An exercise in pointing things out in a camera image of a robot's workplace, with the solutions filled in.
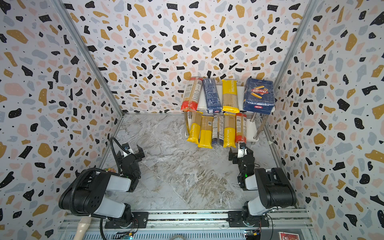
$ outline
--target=terrazzo wall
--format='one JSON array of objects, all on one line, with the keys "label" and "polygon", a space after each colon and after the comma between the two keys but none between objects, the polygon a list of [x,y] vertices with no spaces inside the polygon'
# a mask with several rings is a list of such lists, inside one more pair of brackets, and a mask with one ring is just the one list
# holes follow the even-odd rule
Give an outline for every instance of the terrazzo wall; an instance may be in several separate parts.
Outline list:
[{"label": "terrazzo wall", "polygon": [[52,239],[118,115],[49,1],[0,7],[0,239]]},{"label": "terrazzo wall", "polygon": [[191,76],[275,80],[308,0],[65,0],[124,112],[180,112]]},{"label": "terrazzo wall", "polygon": [[384,2],[319,1],[270,120],[319,239],[384,239]]}]

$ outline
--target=gray marble surface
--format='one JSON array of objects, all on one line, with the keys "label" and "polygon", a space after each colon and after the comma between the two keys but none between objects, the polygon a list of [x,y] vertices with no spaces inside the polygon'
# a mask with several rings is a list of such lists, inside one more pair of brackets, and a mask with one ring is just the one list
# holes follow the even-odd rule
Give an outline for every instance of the gray marble surface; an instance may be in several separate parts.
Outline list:
[{"label": "gray marble surface", "polygon": [[[116,139],[128,142],[135,152],[139,145],[145,154],[135,191],[107,193],[132,209],[240,209],[258,195],[239,188],[229,148],[203,149],[186,141],[183,115],[126,115]],[[247,146],[254,151],[255,163],[276,167],[264,133]],[[103,165],[109,167],[117,171],[111,152]]]}]

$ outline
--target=barilla box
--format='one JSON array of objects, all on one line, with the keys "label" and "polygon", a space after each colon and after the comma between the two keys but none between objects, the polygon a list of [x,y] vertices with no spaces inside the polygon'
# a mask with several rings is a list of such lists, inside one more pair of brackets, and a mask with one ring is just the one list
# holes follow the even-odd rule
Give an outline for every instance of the barilla box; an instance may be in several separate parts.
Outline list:
[{"label": "barilla box", "polygon": [[274,106],[273,82],[248,78],[245,83],[243,109],[250,112],[271,114]]},{"label": "barilla box", "polygon": [[218,97],[215,79],[214,78],[203,79],[203,87],[204,87],[204,93],[205,93],[205,100],[207,102],[207,112],[221,113],[222,107],[221,107],[220,99]]}]

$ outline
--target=beige microphone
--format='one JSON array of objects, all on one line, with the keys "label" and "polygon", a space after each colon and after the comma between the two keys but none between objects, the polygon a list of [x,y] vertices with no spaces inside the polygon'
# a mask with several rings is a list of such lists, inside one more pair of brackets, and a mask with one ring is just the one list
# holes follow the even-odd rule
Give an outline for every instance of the beige microphone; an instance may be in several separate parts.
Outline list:
[{"label": "beige microphone", "polygon": [[73,240],[83,240],[85,232],[91,224],[91,220],[92,218],[89,216],[81,218],[79,225],[77,225],[77,232]]}]

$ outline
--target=plastic packaging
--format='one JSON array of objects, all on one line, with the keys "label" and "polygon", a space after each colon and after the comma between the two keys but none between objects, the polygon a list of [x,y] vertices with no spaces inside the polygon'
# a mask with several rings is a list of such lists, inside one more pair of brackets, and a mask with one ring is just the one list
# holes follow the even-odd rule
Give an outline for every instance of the plastic packaging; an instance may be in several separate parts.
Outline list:
[{"label": "plastic packaging", "polygon": [[224,145],[224,115],[215,115],[212,126],[212,144]]},{"label": "plastic packaging", "polygon": [[184,90],[183,103],[181,104],[181,110],[183,112],[197,110],[202,84],[202,78],[190,78],[190,80],[187,81]]},{"label": "plastic packaging", "polygon": [[202,117],[203,117],[202,112],[196,111],[192,113],[192,124],[191,124],[191,129],[189,131],[189,137],[187,139],[188,142],[199,144],[199,134],[200,134]]},{"label": "plastic packaging", "polygon": [[205,93],[205,101],[207,103],[207,112],[221,113],[222,107],[221,107],[220,99],[218,97],[215,79],[214,78],[203,79],[203,87],[204,87],[204,93]]},{"label": "plastic packaging", "polygon": [[223,111],[239,113],[237,101],[237,81],[223,80]]},{"label": "plastic packaging", "polygon": [[236,148],[236,115],[224,113],[224,118],[224,147]]},{"label": "plastic packaging", "polygon": [[245,83],[243,109],[256,113],[271,114],[274,106],[273,82],[248,78]]},{"label": "plastic packaging", "polygon": [[236,143],[247,143],[247,116],[243,113],[236,114]]},{"label": "plastic packaging", "polygon": [[212,122],[214,118],[203,116],[198,147],[212,148]]}]

